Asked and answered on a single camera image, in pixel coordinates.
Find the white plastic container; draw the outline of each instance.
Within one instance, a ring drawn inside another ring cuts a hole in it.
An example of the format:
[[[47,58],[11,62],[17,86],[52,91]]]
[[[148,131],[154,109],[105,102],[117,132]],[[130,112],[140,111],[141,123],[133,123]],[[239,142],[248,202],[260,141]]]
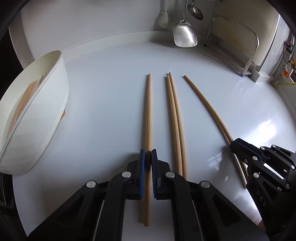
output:
[[[48,73],[7,136],[15,109],[30,83]],[[0,172],[23,174],[38,161],[65,109],[68,76],[61,51],[35,60],[12,82],[0,101]]]

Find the cable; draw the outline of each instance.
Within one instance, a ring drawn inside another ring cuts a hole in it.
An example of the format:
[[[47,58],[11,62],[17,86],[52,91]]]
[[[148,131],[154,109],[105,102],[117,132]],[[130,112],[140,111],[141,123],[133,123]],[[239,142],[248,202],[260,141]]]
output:
[[[294,45],[292,44],[292,42],[290,42],[290,45],[292,46],[292,54],[290,53],[290,55],[292,56],[289,61],[286,61],[286,57],[285,57],[285,49],[286,49],[286,42],[284,44],[284,50],[283,50],[283,56],[284,56],[284,61],[288,64],[291,62],[291,60],[294,58],[294,54],[295,54],[295,51],[294,51]]]

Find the hanging utensil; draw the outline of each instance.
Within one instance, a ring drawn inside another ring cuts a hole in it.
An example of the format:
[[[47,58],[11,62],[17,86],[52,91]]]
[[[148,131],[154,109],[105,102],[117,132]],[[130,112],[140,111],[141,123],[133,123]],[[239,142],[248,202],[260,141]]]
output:
[[[188,4],[188,11],[197,20],[203,20],[203,14],[200,9],[194,5],[194,2],[195,0],[193,0],[191,4]]]
[[[197,45],[197,37],[190,23],[185,20],[188,0],[185,2],[182,19],[174,26],[174,41],[179,47],[194,47]]]

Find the white brush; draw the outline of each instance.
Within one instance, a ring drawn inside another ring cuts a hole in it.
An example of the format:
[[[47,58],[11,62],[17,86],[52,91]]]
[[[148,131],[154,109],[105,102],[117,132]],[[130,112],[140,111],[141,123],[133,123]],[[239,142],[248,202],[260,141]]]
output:
[[[170,26],[170,17],[168,16],[168,0],[164,0],[164,12],[162,12],[158,17],[158,24],[162,28],[169,28]]]

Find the wooden chopstick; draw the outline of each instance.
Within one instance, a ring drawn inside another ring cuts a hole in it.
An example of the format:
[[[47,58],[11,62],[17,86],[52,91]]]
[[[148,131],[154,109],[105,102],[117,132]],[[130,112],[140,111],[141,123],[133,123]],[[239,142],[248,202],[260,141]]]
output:
[[[145,178],[144,178],[144,226],[150,226],[150,184],[151,184],[151,140],[152,140],[152,110],[151,110],[151,74],[147,78],[146,134],[145,134]]]
[[[22,97],[21,97],[21,99],[20,99],[20,101],[19,101],[19,103],[18,103],[18,105],[17,105],[17,108],[15,109],[15,112],[14,112],[14,114],[13,114],[12,120],[11,120],[11,122],[10,122],[10,126],[9,126],[9,129],[8,129],[8,133],[7,133],[7,135],[9,135],[9,133],[11,132],[11,129],[12,129],[12,127],[13,127],[13,124],[14,124],[14,122],[15,122],[15,119],[17,118],[17,114],[18,114],[18,112],[19,112],[19,109],[20,109],[20,107],[21,107],[21,105],[22,105],[22,103],[23,103],[23,101],[24,101],[24,98],[26,97],[26,94],[27,94],[27,92],[29,91],[29,88],[30,88],[30,87],[31,87],[31,84],[29,84],[28,87],[26,88],[25,92],[23,93],[23,95],[22,95]]]
[[[63,113],[62,113],[62,116],[61,116],[61,118],[60,118],[60,120],[63,118],[65,116],[65,110],[63,111]]]
[[[170,83],[172,85],[173,96],[175,101],[176,107],[176,114],[177,114],[177,121],[178,121],[178,129],[179,129],[179,136],[180,136],[180,147],[181,147],[181,158],[182,158],[182,174],[183,177],[187,180],[188,179],[188,171],[187,171],[187,156],[186,156],[186,149],[185,149],[185,140],[184,140],[184,132],[183,132],[183,125],[182,125],[182,117],[177,97],[177,92],[174,85],[174,80],[171,72],[169,72]]]
[[[191,88],[195,91],[195,93],[198,95],[200,100],[204,103],[212,117],[214,118],[216,124],[220,127],[220,130],[224,133],[225,137],[228,140],[228,144],[230,144],[233,141],[233,138],[231,137],[229,131],[227,130],[226,126],[224,125],[223,121],[220,119],[219,115],[216,113],[214,108],[211,106],[211,104],[208,102],[208,100],[205,98],[205,96],[200,92],[200,90],[195,86],[195,84],[185,75],[184,76],[187,83],[191,86]],[[246,183],[248,180],[248,173],[245,164],[242,161],[239,161],[237,156],[235,154],[235,162],[239,165],[237,165],[237,170],[239,171],[239,175],[242,179],[243,186],[246,188]]]
[[[10,134],[14,124],[16,123],[17,119],[19,118],[20,114],[22,113],[24,107],[26,106],[26,104],[28,103],[28,101],[31,99],[31,97],[33,96],[33,94],[35,93],[36,89],[38,88],[38,86],[41,84],[41,82],[43,81],[43,79],[46,77],[47,73],[45,73],[45,75],[42,75],[41,78],[39,80],[36,80],[32,83],[30,83],[28,85],[28,87],[26,88],[25,92],[23,93],[17,108],[13,114],[12,120],[10,122],[9,125],[9,129],[8,129],[8,133],[7,136]]]
[[[178,119],[177,119],[177,112],[176,112],[172,84],[171,84],[169,75],[167,75],[167,81],[168,81],[168,93],[170,98],[170,109],[171,109],[171,116],[172,116],[172,123],[173,123],[173,135],[174,135],[175,154],[176,154],[176,171],[179,175],[183,176]]]

